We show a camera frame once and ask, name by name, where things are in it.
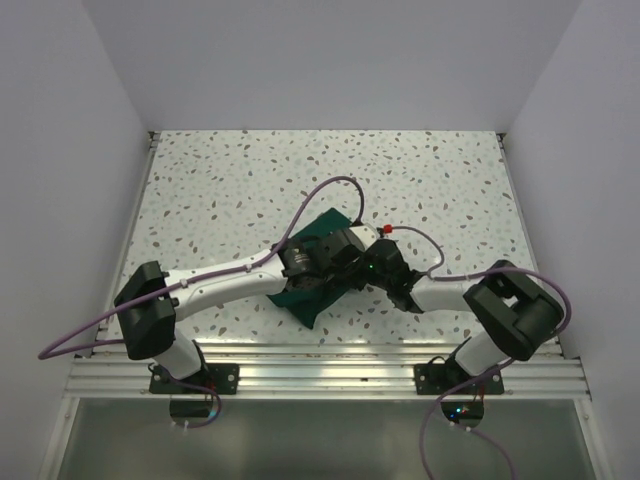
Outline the green surgical cloth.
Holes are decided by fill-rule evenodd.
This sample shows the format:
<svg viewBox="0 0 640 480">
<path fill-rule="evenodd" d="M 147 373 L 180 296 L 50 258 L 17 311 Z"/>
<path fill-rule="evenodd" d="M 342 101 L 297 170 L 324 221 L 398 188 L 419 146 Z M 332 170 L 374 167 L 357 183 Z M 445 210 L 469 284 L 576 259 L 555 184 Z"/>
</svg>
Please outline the green surgical cloth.
<svg viewBox="0 0 640 480">
<path fill-rule="evenodd" d="M 332 231 L 347 228 L 351 221 L 335 208 L 320 214 L 315 220 L 292 235 L 293 239 L 311 243 L 311 237 L 324 238 Z M 323 285 L 308 291 L 282 292 L 267 298 L 279 308 L 286 309 L 304 327 L 313 329 L 317 316 L 349 290 L 345 286 Z"/>
</svg>

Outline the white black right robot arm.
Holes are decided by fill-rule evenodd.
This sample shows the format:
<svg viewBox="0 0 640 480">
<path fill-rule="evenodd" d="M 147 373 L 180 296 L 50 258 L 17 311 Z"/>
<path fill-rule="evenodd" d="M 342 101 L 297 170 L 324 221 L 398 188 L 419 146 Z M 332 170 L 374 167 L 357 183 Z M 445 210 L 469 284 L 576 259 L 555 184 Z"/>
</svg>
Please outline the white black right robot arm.
<svg viewBox="0 0 640 480">
<path fill-rule="evenodd" d="M 353 286 L 383 290 L 395 308 L 414 314 L 469 312 L 482 331 L 464 340 L 444 360 L 418 368 L 441 393 L 468 392 L 514 361 L 527 361 L 571 317 L 565 293 L 539 274 L 499 260 L 488 270 L 439 276 L 436 268 L 411 268 L 396 243 L 377 240 L 358 260 Z"/>
</svg>

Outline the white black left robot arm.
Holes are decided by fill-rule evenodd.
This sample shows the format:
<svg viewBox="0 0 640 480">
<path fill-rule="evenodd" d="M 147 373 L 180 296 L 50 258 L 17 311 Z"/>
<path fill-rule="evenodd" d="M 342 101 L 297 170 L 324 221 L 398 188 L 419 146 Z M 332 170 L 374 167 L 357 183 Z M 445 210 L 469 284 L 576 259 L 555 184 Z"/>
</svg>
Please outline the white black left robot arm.
<svg viewBox="0 0 640 480">
<path fill-rule="evenodd" d="M 192 270 L 141 265 L 114 305 L 127 355 L 152 360 L 185 392 L 201 390 L 208 369 L 200 347 L 177 323 L 214 306 L 268 296 L 311 328 L 349 288 L 358 262 L 377 240 L 364 224 L 325 236 L 287 239 L 253 256 Z"/>
</svg>

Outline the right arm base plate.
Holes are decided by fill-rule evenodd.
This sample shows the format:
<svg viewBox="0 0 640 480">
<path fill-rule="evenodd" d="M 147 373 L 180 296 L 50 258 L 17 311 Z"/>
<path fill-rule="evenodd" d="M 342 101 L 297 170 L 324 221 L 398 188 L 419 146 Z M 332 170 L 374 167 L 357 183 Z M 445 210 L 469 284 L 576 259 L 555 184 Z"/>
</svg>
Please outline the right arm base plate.
<svg viewBox="0 0 640 480">
<path fill-rule="evenodd" d="M 468 381 L 470 376 L 458 367 L 446 363 L 422 363 L 413 366 L 413 379 L 417 395 L 440 396 L 455 389 L 453 394 L 460 395 L 502 395 L 505 393 L 503 379 L 500 373 L 493 374 L 488 379 L 476 380 L 473 384 L 460 387 Z"/>
</svg>

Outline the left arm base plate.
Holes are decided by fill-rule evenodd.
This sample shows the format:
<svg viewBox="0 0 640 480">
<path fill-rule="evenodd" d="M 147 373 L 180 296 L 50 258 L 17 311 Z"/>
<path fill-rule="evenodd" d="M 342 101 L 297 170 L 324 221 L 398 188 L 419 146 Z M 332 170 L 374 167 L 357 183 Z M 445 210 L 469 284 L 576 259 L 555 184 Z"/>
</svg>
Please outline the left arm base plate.
<svg viewBox="0 0 640 480">
<path fill-rule="evenodd" d="M 240 367 L 235 363 L 207 363 L 200 371 L 177 381 L 160 365 L 150 364 L 148 370 L 152 394 L 190 395 L 213 390 L 219 395 L 235 395 L 240 378 Z"/>
</svg>

